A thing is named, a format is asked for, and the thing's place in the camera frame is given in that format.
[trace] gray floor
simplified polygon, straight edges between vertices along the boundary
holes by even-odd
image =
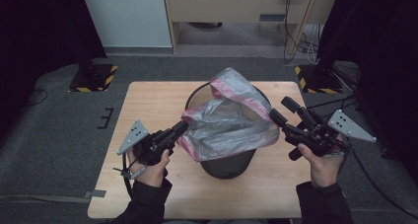
[[[315,40],[306,28],[308,41]],[[17,119],[0,149],[0,196],[44,195],[42,198],[70,197],[73,202],[16,199],[0,201],[0,223],[99,223],[87,216],[85,191],[95,188],[124,95],[133,80],[206,80],[227,66],[241,69],[248,80],[297,81],[291,66],[309,63],[311,54],[298,52],[283,60],[283,38],[275,24],[224,24],[221,28],[184,25],[176,54],[136,52],[109,59],[120,69],[108,92],[68,93],[67,86],[77,72],[76,65],[42,76],[30,103],[46,100]],[[307,106],[346,97],[303,94]],[[339,105],[318,108],[320,114]],[[105,108],[115,108],[108,129],[103,125]],[[345,112],[370,131],[367,120],[355,107]],[[402,165],[380,156],[382,147],[356,141],[353,147],[373,181],[387,196],[418,215],[418,187]],[[367,180],[353,155],[348,157],[339,181],[355,223],[418,223],[394,207]]]

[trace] black sleeve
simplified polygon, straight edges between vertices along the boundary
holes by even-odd
[[[352,224],[351,212],[341,187],[314,188],[310,182],[296,186],[304,224]]]
[[[117,216],[113,224],[161,224],[164,220],[164,204],[172,184],[164,179],[161,187],[150,187],[142,183],[133,184],[133,196],[126,210]]]

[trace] black curtain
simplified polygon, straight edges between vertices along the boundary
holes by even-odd
[[[418,1],[336,0],[318,58],[332,55],[328,50],[335,60],[359,65],[355,93],[362,112],[389,155],[403,162],[418,185]]]
[[[49,0],[0,0],[0,137],[25,106],[39,76],[77,63]],[[105,57],[85,0],[53,0],[91,58]]]

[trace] pink plastic bag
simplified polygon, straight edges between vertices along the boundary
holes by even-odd
[[[227,68],[210,81],[212,99],[187,109],[189,124],[177,144],[194,160],[208,161],[274,144],[280,128],[272,107],[239,72]]]

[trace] metal bracket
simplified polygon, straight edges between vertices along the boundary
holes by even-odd
[[[370,135],[366,130],[360,127],[350,117],[337,110],[328,121],[328,126],[344,134],[347,137],[354,137],[370,142],[376,142],[377,138]]]
[[[125,153],[129,148],[133,147],[147,135],[149,135],[149,133],[144,124],[142,124],[139,119],[136,119],[128,134],[126,134],[122,145],[119,147],[119,149],[117,149],[116,154],[121,155]]]

